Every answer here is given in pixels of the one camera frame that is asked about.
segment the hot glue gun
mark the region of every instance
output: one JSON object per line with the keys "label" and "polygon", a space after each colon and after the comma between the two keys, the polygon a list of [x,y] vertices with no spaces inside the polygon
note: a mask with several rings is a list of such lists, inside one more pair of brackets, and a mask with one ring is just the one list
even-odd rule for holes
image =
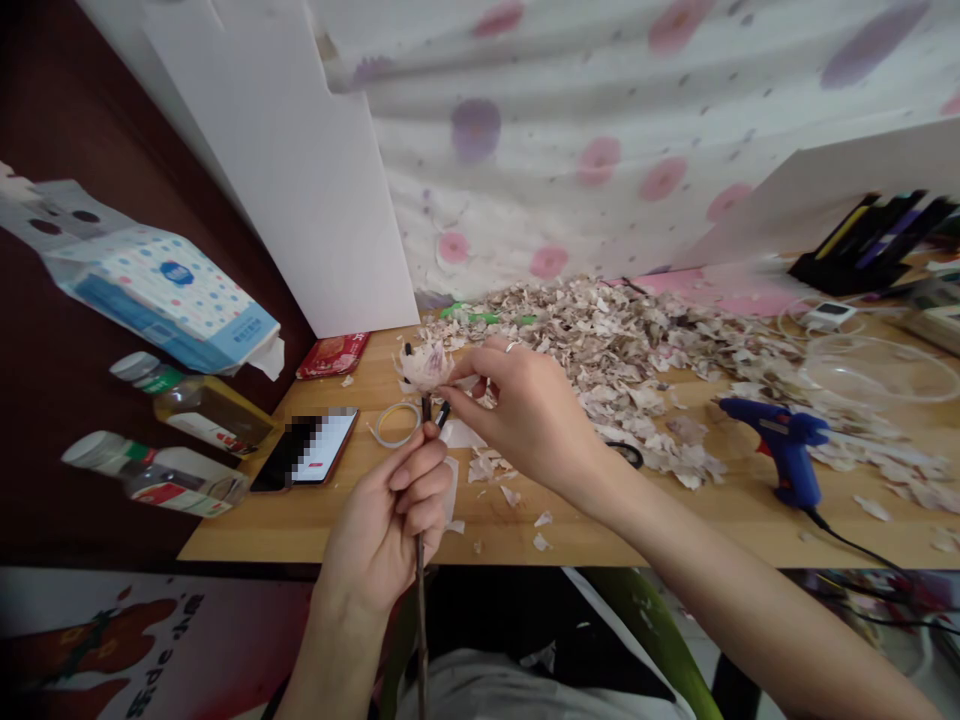
{"label": "hot glue gun", "polygon": [[780,486],[774,494],[780,502],[795,508],[815,508],[820,502],[820,486],[806,446],[830,442],[827,435],[830,426],[826,421],[807,413],[791,413],[777,405],[740,398],[724,398],[720,409],[760,434],[757,452],[769,455],[777,465]]}

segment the phone screen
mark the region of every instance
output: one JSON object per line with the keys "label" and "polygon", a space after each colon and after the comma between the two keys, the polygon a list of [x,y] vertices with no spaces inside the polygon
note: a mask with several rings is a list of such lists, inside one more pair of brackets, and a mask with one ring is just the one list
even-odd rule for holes
{"label": "phone screen", "polygon": [[325,483],[357,417],[357,408],[330,408],[327,415],[291,418],[251,490],[270,492],[292,485]]}

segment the desk surface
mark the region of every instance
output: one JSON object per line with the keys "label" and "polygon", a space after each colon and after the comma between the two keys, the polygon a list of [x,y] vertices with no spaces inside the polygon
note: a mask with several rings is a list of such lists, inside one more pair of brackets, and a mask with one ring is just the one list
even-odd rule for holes
{"label": "desk surface", "polygon": [[[868,334],[916,345],[945,358],[954,368],[960,361],[923,341],[872,318]],[[380,412],[402,399],[391,353],[400,347],[397,336],[413,340],[416,328],[374,333],[354,384],[343,388],[341,377],[295,382],[277,409],[276,417],[315,415],[327,407],[359,407],[356,429],[329,484],[294,488],[275,495],[254,495],[222,517],[204,520],[180,552],[181,560],[316,563],[340,508],[357,479],[389,453],[367,428]],[[697,492],[685,489],[675,479],[644,471],[704,520],[751,549],[775,567],[870,567],[871,561],[848,551],[819,532],[801,513],[780,504],[773,496],[776,484],[773,462],[755,453],[757,436],[742,423],[726,419],[710,399],[726,388],[728,381],[706,383],[689,371],[664,373],[675,385],[681,404],[688,410],[670,409],[656,418],[662,428],[677,414],[691,415],[707,425],[704,441],[709,452],[729,468],[724,485],[708,485]],[[896,421],[914,439],[921,451],[949,457],[960,468],[960,401],[933,406],[904,406]],[[279,434],[255,455],[244,460],[241,470],[255,475]],[[515,508],[495,484],[467,483],[470,450],[451,450],[460,460],[454,519],[466,523],[464,535],[448,532],[435,562],[478,565],[607,565],[646,564],[643,558],[613,533],[578,513],[573,507],[531,480],[518,476],[507,484],[520,492]],[[960,516],[924,510],[901,500],[884,487],[879,472],[858,465],[839,473],[814,463],[823,491],[821,514],[842,535],[909,568],[960,569],[960,552],[943,553],[931,547],[935,528],[960,531]],[[893,516],[881,522],[867,515],[852,496],[880,501]],[[539,528],[553,545],[540,552],[533,546],[538,532],[534,521],[544,510],[553,523]],[[806,531],[813,538],[801,539]],[[474,543],[480,541],[479,554]]]}

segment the oil bottle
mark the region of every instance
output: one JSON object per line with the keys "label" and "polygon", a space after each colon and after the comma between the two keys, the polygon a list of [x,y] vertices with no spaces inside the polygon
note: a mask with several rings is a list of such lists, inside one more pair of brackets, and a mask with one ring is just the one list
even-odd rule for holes
{"label": "oil bottle", "polygon": [[77,440],[60,459],[119,479],[131,500],[200,517],[238,505],[251,484],[243,473],[189,448],[154,450],[106,430]]}
{"label": "oil bottle", "polygon": [[269,415],[220,378],[185,375],[150,353],[127,355],[110,372],[153,396],[157,420],[234,455],[256,450],[275,427]]}

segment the floral fabric backdrop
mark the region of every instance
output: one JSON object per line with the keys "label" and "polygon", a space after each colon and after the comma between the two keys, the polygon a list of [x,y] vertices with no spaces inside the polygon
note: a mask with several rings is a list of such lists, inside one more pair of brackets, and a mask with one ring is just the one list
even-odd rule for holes
{"label": "floral fabric backdrop", "polygon": [[414,286],[663,271],[791,153],[960,113],[953,0],[312,0]]}

